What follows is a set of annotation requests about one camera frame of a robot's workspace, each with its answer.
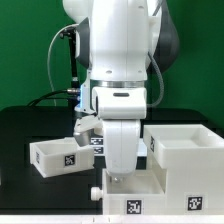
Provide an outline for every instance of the white platform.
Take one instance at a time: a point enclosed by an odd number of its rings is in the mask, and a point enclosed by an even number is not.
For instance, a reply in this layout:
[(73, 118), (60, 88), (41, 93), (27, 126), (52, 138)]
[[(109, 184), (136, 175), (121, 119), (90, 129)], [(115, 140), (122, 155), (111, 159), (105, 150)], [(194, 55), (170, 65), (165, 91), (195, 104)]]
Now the white platform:
[(103, 171), (104, 215), (223, 215), (224, 140), (202, 125), (144, 127), (147, 170)]

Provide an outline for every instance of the green wall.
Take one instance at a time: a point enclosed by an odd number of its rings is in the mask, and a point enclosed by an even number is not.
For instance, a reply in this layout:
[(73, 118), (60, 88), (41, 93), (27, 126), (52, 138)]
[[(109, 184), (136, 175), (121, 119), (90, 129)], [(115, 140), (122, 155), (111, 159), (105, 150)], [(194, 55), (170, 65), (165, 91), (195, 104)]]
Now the green wall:
[[(160, 107), (200, 111), (224, 128), (224, 0), (168, 0), (180, 37), (178, 60), (164, 74)], [(47, 51), (54, 34), (71, 20), (62, 0), (0, 1), (0, 109), (26, 105), (50, 92)], [(70, 86), (67, 41), (53, 49), (56, 89)], [(153, 98), (158, 94), (155, 78)]]

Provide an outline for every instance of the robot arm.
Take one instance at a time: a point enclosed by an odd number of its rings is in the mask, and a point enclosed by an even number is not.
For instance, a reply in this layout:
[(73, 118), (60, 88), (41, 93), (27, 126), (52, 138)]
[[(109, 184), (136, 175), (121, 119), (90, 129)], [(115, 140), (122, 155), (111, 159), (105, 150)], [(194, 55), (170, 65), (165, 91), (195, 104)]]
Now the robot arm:
[(86, 64), (98, 122), (78, 121), (75, 132), (101, 126), (108, 174), (127, 177), (136, 168), (140, 119), (146, 117), (148, 52), (154, 54), (161, 28), (161, 10), (151, 16), (158, 1), (63, 0), (63, 5), (76, 22), (89, 18), (90, 27)]

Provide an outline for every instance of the open box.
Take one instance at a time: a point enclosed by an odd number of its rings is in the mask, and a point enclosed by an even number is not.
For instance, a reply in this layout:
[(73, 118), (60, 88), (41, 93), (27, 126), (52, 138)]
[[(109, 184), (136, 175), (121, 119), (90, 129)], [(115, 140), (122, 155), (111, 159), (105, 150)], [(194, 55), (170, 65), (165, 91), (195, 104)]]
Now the open box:
[(43, 177), (93, 169), (94, 150), (79, 147), (74, 138), (30, 144), (30, 163)]

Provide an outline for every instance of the black and white square marker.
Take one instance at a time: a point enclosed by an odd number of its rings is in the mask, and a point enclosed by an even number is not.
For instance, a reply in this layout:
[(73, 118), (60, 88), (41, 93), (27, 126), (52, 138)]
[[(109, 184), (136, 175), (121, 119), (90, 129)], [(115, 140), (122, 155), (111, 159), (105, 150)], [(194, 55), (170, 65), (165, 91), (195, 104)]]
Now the black and white square marker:
[(127, 200), (127, 215), (142, 214), (142, 200)]
[(203, 209), (203, 197), (190, 196), (187, 200), (188, 211), (202, 211)]
[(36, 152), (36, 161), (40, 163), (40, 154), (38, 152)]
[(151, 136), (151, 145), (150, 149), (154, 152), (154, 147), (155, 147), (155, 139)]
[(92, 138), (91, 146), (94, 149), (95, 155), (103, 155), (104, 154), (103, 138)]
[(65, 166), (75, 165), (75, 155), (65, 156)]

